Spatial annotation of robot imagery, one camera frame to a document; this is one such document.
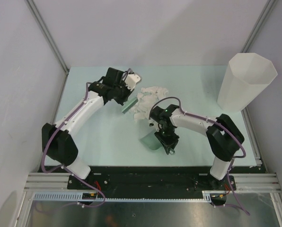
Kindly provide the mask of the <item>green hand brush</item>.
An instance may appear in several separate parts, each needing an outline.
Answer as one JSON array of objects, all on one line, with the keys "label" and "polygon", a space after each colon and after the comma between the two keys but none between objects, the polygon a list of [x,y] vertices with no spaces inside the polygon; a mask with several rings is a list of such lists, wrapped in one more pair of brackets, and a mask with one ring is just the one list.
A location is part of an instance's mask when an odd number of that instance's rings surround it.
[{"label": "green hand brush", "polygon": [[130,100],[128,100],[123,108],[122,108],[122,113],[125,114],[127,113],[132,107],[134,107],[134,105],[136,105],[138,103],[138,98],[137,97],[134,97]]}]

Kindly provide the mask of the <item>green plastic dustpan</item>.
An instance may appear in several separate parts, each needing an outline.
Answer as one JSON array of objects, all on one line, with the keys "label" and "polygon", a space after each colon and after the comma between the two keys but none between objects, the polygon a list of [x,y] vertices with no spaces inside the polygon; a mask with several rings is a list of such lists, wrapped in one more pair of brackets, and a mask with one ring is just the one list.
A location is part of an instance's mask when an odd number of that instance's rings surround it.
[{"label": "green plastic dustpan", "polygon": [[151,131],[144,137],[140,138],[139,141],[141,144],[143,144],[145,147],[147,147],[150,150],[158,150],[162,147],[162,144],[155,136],[156,131]]}]

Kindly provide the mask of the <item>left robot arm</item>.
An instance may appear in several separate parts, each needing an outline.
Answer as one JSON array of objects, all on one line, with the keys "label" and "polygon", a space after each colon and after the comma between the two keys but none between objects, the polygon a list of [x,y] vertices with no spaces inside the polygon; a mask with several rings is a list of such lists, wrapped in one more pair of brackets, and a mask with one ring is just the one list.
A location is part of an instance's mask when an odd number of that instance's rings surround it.
[{"label": "left robot arm", "polygon": [[86,83],[86,91],[80,102],[61,120],[42,127],[41,169],[45,169],[45,158],[59,162],[70,174],[78,177],[78,184],[89,189],[93,186],[94,177],[91,168],[79,157],[74,135],[79,132],[86,121],[107,102],[115,100],[128,111],[134,104],[128,98],[134,91],[141,76],[131,69],[126,71],[108,68],[106,75],[99,80]]}]

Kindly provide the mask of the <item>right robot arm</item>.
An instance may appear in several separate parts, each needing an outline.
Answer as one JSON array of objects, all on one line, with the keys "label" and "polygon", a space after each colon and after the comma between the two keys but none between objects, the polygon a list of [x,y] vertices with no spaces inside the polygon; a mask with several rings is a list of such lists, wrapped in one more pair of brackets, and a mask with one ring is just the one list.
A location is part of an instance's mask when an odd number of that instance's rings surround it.
[{"label": "right robot arm", "polygon": [[151,109],[149,117],[156,128],[154,136],[167,155],[175,153],[179,141],[179,136],[175,133],[176,128],[189,129],[205,136],[215,156],[206,183],[214,190],[225,184],[224,178],[235,153],[245,141],[243,134],[228,115],[221,114],[211,120],[184,113],[178,105],[169,105],[166,109],[155,106]]}]

